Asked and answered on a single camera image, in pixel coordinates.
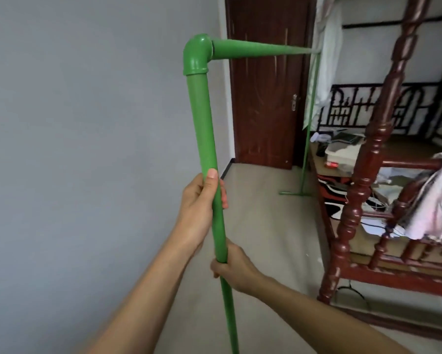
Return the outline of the person's right hand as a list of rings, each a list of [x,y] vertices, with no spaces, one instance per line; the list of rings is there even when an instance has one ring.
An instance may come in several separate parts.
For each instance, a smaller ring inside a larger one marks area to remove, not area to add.
[[[239,245],[226,239],[228,250],[229,280],[224,279],[236,291],[255,296],[264,275],[253,264]]]

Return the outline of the person's left hand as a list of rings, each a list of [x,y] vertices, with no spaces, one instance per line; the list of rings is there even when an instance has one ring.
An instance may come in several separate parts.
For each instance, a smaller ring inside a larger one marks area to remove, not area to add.
[[[206,219],[201,209],[201,191],[205,178],[199,173],[184,188],[180,204],[177,222],[172,237],[177,243],[187,249],[190,255],[194,255],[201,247],[212,225],[212,219]],[[218,177],[218,190],[222,208],[228,208],[228,197],[224,181]]]

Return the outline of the green plastic pipe rack frame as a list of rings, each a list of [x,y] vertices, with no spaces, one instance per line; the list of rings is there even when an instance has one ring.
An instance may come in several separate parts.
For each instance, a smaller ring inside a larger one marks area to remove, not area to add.
[[[218,169],[207,79],[208,64],[213,60],[304,54],[312,55],[315,67],[309,80],[309,83],[311,83],[311,77],[313,77],[313,102],[316,96],[321,58],[321,50],[319,48],[274,45],[231,39],[215,40],[207,34],[195,35],[187,42],[183,50],[183,74],[187,80],[200,166],[204,177],[206,177],[209,169]],[[212,234],[215,257],[218,262],[226,263],[228,260],[228,247],[220,190],[217,190],[214,197],[212,210]],[[223,277],[220,278],[220,283],[232,354],[240,354],[232,288]]]

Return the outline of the person's right forearm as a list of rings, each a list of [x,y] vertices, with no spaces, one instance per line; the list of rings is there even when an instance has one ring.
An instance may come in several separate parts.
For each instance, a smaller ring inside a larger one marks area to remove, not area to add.
[[[271,277],[254,276],[249,290],[318,354],[412,354],[370,325]]]

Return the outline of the person's left forearm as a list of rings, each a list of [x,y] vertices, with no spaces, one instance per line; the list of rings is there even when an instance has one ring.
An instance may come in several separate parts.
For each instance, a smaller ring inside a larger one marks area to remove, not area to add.
[[[175,229],[84,354],[153,354],[185,269],[207,233]]]

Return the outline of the dark brown wooden door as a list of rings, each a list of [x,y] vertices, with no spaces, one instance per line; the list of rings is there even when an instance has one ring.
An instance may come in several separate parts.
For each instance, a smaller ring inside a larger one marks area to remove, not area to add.
[[[229,39],[312,47],[317,0],[225,0]],[[291,169],[304,158],[310,55],[232,59],[237,163]],[[297,108],[291,99],[298,95]]]

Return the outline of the black white red patterned blanket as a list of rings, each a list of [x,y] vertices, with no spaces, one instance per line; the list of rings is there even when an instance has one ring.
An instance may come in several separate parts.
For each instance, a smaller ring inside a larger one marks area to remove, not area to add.
[[[323,197],[329,218],[340,221],[343,207],[347,204],[347,192],[351,186],[350,177],[333,177],[317,174],[319,193]]]

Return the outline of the white flat box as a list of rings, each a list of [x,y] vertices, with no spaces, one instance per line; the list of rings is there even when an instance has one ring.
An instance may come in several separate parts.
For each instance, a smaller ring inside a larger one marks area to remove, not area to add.
[[[325,150],[326,161],[339,165],[354,166],[363,143],[364,141],[360,141],[357,144],[331,142]]]

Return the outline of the dark green book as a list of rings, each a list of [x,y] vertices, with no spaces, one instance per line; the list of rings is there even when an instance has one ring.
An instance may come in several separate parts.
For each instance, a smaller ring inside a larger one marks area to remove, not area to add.
[[[355,133],[350,133],[350,132],[337,132],[335,133],[331,140],[330,143],[343,143],[343,144],[348,144],[348,145],[358,145],[361,144],[365,139],[365,135],[364,134],[355,134]]]

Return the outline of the black metal bed railing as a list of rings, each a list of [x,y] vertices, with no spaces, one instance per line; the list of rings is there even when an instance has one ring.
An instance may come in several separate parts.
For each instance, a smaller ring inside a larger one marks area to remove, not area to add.
[[[335,84],[314,121],[318,131],[368,125],[382,91],[380,83]],[[442,139],[442,83],[403,83],[391,115],[393,134]]]

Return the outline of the white hanging curtain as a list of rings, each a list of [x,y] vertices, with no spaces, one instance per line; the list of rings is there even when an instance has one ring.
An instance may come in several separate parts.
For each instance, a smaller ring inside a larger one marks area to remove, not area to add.
[[[307,90],[303,129],[309,124],[310,104],[313,104],[311,129],[316,130],[319,113],[330,101],[330,91],[338,70],[342,41],[342,2],[317,0],[312,48],[321,50],[321,56],[315,98],[312,98],[312,84]]]

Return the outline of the pink and white cloth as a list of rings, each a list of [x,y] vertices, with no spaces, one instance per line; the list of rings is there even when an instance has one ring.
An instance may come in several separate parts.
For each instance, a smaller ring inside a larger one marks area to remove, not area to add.
[[[442,159],[442,153],[434,158]],[[442,167],[425,182],[417,201],[405,226],[405,236],[412,240],[421,240],[427,236],[442,242]]]

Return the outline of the red wooden bed frame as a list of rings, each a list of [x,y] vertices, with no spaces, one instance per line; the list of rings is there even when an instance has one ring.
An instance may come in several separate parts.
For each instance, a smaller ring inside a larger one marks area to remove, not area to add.
[[[442,0],[437,0],[442,11]],[[393,134],[391,115],[403,83],[442,83],[442,50],[431,41],[431,0],[342,0],[345,24],[335,84],[380,83],[382,91],[353,170],[324,167],[309,150],[318,200],[319,240],[325,273],[318,299],[370,324],[442,340],[442,242],[405,236],[405,226],[425,182],[442,167],[442,139]],[[359,133],[357,129],[345,129]],[[350,177],[341,220],[328,217],[317,174]],[[348,285],[370,302],[371,311]]]

